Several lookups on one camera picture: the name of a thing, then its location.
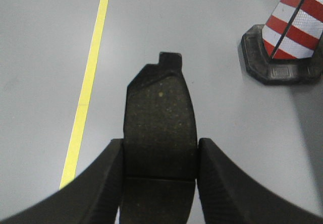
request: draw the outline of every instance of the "black rubber base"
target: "black rubber base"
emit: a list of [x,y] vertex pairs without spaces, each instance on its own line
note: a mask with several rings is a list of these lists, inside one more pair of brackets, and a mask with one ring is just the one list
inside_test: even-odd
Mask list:
[[262,42],[263,25],[254,25],[241,39],[246,70],[263,84],[283,85],[317,82],[323,71],[323,43],[313,57],[297,60],[270,59]]

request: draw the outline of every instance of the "red and white striped cone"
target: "red and white striped cone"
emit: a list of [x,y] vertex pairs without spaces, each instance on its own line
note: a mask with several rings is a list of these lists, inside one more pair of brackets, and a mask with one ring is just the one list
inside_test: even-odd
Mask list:
[[247,72],[265,84],[313,82],[323,71],[323,0],[280,0],[242,37]]

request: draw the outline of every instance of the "gray floor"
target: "gray floor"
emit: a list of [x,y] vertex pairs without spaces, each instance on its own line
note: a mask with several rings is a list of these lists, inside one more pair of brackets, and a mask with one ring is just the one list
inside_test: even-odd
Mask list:
[[[0,219],[59,186],[99,0],[0,0]],[[323,83],[268,87],[241,66],[242,34],[279,0],[110,0],[77,172],[122,138],[127,84],[180,52],[198,137],[322,215]],[[195,196],[189,223],[203,220]]]

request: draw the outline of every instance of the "yellow floor marking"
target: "yellow floor marking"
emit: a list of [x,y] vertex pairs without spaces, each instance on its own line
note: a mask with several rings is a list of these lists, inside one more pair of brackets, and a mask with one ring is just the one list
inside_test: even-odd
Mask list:
[[109,0],[100,0],[99,3],[82,89],[76,109],[73,130],[63,169],[60,189],[75,178],[76,166],[83,138],[86,115],[91,98],[108,1]]

